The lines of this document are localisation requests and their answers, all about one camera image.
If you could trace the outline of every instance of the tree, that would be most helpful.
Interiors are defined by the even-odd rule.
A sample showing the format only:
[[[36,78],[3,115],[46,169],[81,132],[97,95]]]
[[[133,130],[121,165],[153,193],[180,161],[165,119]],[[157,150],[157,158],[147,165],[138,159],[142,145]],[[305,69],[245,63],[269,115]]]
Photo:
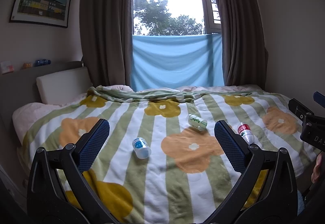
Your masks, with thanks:
[[[201,23],[188,15],[171,17],[167,9],[168,0],[133,0],[133,18],[139,23],[134,24],[134,33],[143,35],[143,27],[148,35],[200,35],[204,33]]]

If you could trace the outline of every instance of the floral blanket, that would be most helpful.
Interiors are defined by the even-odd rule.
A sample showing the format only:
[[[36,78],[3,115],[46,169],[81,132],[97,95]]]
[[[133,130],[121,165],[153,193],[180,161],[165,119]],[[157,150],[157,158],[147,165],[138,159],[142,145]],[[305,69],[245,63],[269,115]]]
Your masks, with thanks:
[[[26,132],[22,157],[30,167],[35,151],[75,143],[104,118],[110,135],[84,177],[121,222],[202,223],[236,183],[236,173],[214,137],[225,120],[234,131],[247,123],[262,149],[288,149],[296,176],[317,155],[300,140],[301,121],[287,108],[288,98],[263,91],[238,93],[123,92],[90,88],[87,98],[40,118]],[[207,120],[199,132],[188,114]],[[138,159],[132,140],[143,137],[152,154]],[[59,170],[71,203],[80,207]]]

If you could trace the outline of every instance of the gray headboard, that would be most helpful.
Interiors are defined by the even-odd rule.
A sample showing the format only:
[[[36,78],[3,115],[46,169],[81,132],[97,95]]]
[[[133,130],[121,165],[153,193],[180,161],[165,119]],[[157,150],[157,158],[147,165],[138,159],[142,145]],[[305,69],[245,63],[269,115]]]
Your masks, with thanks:
[[[19,146],[20,142],[12,123],[12,114],[28,103],[42,102],[36,86],[36,78],[78,67],[82,67],[80,61],[54,63],[0,76],[0,122],[3,122],[6,134],[15,141],[16,145]]]

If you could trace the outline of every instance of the black picture frame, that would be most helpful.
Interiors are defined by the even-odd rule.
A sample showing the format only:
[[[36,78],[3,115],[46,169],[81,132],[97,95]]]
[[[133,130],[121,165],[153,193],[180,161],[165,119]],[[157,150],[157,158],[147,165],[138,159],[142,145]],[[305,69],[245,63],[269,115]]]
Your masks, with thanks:
[[[71,0],[15,0],[9,22],[67,28]]]

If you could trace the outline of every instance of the wall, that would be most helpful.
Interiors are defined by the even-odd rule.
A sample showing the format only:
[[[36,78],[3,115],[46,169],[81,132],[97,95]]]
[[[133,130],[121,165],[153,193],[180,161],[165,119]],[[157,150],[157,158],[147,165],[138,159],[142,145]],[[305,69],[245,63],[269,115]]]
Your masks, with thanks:
[[[325,95],[325,0],[257,0],[269,52],[266,90],[295,97],[318,115]]]
[[[68,28],[9,23],[15,0],[0,0],[0,62],[11,61],[15,70],[24,62],[46,58],[53,62],[80,60],[79,0],[71,0]]]

